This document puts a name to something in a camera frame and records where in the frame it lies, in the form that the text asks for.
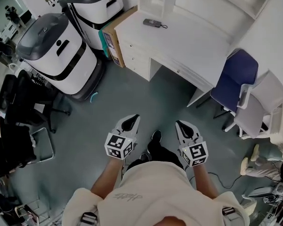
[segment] white t-shirt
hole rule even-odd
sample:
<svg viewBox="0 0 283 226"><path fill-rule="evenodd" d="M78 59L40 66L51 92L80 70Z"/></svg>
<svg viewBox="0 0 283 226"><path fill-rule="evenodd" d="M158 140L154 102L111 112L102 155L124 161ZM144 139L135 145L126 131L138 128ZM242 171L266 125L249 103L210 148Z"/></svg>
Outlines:
<svg viewBox="0 0 283 226"><path fill-rule="evenodd" d="M187 226L250 224L232 192L212 200L193 189L183 169L161 161L129 169L119 188L104 200L87 189L76 190L64 210L62 225L79 225L89 211L97 216L98 226L153 226L167 216Z"/></svg>

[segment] sneaker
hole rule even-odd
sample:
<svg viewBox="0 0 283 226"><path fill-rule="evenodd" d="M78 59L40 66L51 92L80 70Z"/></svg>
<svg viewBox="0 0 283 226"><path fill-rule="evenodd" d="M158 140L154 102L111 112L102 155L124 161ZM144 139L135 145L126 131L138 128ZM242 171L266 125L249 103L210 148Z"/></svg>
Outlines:
<svg viewBox="0 0 283 226"><path fill-rule="evenodd" d="M142 161L150 161L150 158L146 153L141 154L140 159Z"/></svg>
<svg viewBox="0 0 283 226"><path fill-rule="evenodd" d="M259 144L256 144L253 150L253 155L251 156L251 161L256 161L259 157Z"/></svg>
<svg viewBox="0 0 283 226"><path fill-rule="evenodd" d="M240 175L245 176L246 175L246 169L249 165L249 159L247 157L244 157L244 159L241 162L241 169L240 169Z"/></svg>
<svg viewBox="0 0 283 226"><path fill-rule="evenodd" d="M160 142L161 141L161 131L160 130L156 130L153 135L151 136L151 140L152 141L156 141L156 142Z"/></svg>

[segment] gray chair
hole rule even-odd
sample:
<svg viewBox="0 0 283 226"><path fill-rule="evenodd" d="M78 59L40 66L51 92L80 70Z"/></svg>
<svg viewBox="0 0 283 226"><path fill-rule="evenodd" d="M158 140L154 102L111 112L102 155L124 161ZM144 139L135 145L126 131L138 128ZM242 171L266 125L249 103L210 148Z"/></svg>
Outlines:
<svg viewBox="0 0 283 226"><path fill-rule="evenodd" d="M266 132L266 129L261 128L264 116L270 115L270 129L273 111L282 103L283 85L271 71L268 71L255 85L245 88L238 109L233 114L234 122L225 131L238 125L249 137L257 138L261 130L263 133Z"/></svg>

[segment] desk drawer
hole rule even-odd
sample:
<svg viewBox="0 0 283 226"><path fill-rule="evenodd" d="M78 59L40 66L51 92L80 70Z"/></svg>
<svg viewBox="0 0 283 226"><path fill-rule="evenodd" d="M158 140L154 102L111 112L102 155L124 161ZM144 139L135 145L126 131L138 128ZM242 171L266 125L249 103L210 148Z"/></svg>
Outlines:
<svg viewBox="0 0 283 226"><path fill-rule="evenodd" d="M121 39L118 40L119 44L121 47L124 48L125 52L128 53L135 53L135 54L140 54L141 56L150 56L151 55L151 50L138 45L138 43L136 42L132 42L124 37L122 37Z"/></svg>
<svg viewBox="0 0 283 226"><path fill-rule="evenodd" d="M212 86L209 85L204 79L202 79L195 72L190 70L188 67L182 65L181 63L171 58L168 58L162 54L156 55L154 59L157 59L159 63L169 68L176 74L180 75L202 91L209 91L212 88Z"/></svg>
<svg viewBox="0 0 283 226"><path fill-rule="evenodd" d="M140 62L137 60L132 60L131 57L126 56L123 54L123 59L126 67L128 69L131 69L141 77L145 78L146 80L149 81L149 63L150 61L148 60L147 62Z"/></svg>
<svg viewBox="0 0 283 226"><path fill-rule="evenodd" d="M122 55L127 57L127 58L130 58L132 60L132 62L138 62L138 63L141 63L141 64L149 64L149 60L150 60L150 57L147 56L147 55L140 55L138 53L128 53L128 52L122 52Z"/></svg>

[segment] black shoe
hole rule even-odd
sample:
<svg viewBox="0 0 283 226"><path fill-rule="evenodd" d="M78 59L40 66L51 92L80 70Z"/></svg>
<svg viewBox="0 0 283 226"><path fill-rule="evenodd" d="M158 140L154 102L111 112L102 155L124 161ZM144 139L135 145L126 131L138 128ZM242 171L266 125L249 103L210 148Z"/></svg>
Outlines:
<svg viewBox="0 0 283 226"><path fill-rule="evenodd" d="M140 159L142 161L150 161L150 158L146 153L141 154Z"/></svg>
<svg viewBox="0 0 283 226"><path fill-rule="evenodd" d="M161 141L161 131L160 130L156 130L153 135L151 136L151 140L154 142L160 142Z"/></svg>

